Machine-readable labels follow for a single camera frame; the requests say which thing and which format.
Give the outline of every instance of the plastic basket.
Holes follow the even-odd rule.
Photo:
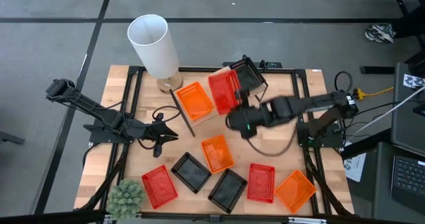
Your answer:
[[[144,174],[141,180],[154,209],[177,198],[177,192],[165,165]]]
[[[211,172],[188,152],[171,168],[171,172],[195,194],[211,176]]]
[[[214,108],[199,82],[181,88],[176,93],[191,120],[197,120]]]
[[[274,167],[251,164],[247,198],[273,203],[274,173]]]
[[[245,190],[247,181],[230,169],[223,172],[208,199],[227,213],[231,213]]]
[[[249,57],[229,65],[229,68],[236,71],[240,87],[244,90],[253,90],[266,82]]]
[[[205,140],[201,145],[212,173],[217,173],[234,165],[223,135]]]
[[[299,170],[295,170],[274,191],[292,213],[296,213],[315,192],[316,187]]]
[[[208,76],[208,84],[218,114],[227,114],[238,105],[234,92],[240,89],[235,70]]]

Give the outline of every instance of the paper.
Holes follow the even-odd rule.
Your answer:
[[[404,74],[403,85],[409,88],[416,88],[418,86],[423,86],[425,80],[416,76]]]
[[[351,145],[351,142],[345,142],[345,146],[349,145]],[[353,181],[360,182],[365,159],[366,154],[360,154],[354,158],[344,160],[345,176]]]

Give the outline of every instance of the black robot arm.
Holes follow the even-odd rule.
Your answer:
[[[258,108],[248,105],[248,95],[247,91],[238,91],[236,97],[242,103],[226,117],[227,127],[239,131],[241,137],[246,140],[257,134],[258,126],[271,128],[287,124],[304,112],[327,109],[320,118],[305,123],[309,136],[315,138],[338,119],[352,118],[359,111],[351,96],[343,91],[309,98],[277,96],[261,102]]]
[[[165,142],[177,140],[178,134],[172,131],[162,121],[163,113],[158,113],[152,124],[144,124],[139,120],[130,118],[128,114],[118,112],[114,109],[105,108],[87,96],[80,93],[72,81],[67,79],[53,80],[51,86],[46,90],[46,97],[52,102],[61,104],[73,104],[80,111],[95,117],[101,121],[102,125],[84,125],[91,131],[97,132],[99,129],[105,135],[113,134],[126,140],[141,139],[151,140],[153,146],[153,156],[158,158],[162,153],[162,145]]]

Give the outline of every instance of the orange basket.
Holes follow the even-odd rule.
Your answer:
[[[316,187],[299,170],[295,170],[274,190],[278,199],[292,213],[296,213],[315,192]]]
[[[214,108],[199,82],[181,88],[176,93],[191,120],[197,120]]]
[[[217,173],[234,165],[232,155],[228,150],[226,139],[218,135],[202,142],[202,150],[211,173]]]

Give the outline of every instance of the green plant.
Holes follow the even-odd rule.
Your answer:
[[[145,198],[139,182],[125,179],[112,188],[106,211],[111,213],[114,219],[131,218],[139,212]]]

